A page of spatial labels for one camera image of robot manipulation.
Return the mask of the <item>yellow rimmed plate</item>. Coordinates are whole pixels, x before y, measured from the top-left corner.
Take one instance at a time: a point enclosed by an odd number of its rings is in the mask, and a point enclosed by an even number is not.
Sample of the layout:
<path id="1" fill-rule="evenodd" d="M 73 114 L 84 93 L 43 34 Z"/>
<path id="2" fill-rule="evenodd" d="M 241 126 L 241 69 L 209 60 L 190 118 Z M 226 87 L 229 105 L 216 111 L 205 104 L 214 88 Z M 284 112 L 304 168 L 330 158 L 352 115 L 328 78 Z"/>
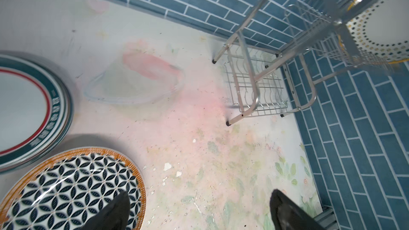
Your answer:
<path id="1" fill-rule="evenodd" d="M 365 57 L 382 63 L 409 60 L 409 0 L 378 0 L 347 23 Z"/>

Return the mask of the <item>black white geometric pattern plate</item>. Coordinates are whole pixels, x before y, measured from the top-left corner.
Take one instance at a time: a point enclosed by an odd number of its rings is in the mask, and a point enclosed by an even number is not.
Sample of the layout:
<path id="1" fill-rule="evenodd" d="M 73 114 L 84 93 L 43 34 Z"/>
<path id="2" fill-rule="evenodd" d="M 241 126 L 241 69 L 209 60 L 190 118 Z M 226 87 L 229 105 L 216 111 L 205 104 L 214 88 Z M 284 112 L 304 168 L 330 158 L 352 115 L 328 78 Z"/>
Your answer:
<path id="1" fill-rule="evenodd" d="M 3 230 L 79 230 L 127 193 L 125 228 L 142 227 L 147 195 L 137 165 L 122 153 L 85 147 L 59 153 L 26 173 L 1 202 Z"/>

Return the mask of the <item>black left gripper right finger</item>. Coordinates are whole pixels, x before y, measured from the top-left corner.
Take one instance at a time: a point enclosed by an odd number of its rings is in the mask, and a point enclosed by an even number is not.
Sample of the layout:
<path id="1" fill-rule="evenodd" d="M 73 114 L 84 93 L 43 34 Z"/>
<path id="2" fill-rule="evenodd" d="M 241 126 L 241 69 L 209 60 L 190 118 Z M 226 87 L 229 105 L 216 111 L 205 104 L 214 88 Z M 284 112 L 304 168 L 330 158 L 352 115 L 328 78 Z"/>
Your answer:
<path id="1" fill-rule="evenodd" d="M 275 189 L 269 202 L 276 230 L 324 230 L 283 192 Z"/>

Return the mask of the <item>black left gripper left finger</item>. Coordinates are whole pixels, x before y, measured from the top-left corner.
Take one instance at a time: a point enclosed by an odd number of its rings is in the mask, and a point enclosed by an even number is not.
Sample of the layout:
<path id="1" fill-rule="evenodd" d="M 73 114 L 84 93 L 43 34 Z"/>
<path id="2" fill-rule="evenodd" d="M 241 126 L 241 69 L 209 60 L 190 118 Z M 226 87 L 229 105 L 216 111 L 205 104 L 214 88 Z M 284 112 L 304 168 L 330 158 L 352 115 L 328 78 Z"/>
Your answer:
<path id="1" fill-rule="evenodd" d="M 129 195 L 127 192 L 121 192 L 100 212 L 89 219 L 81 230 L 125 230 L 130 211 Z"/>

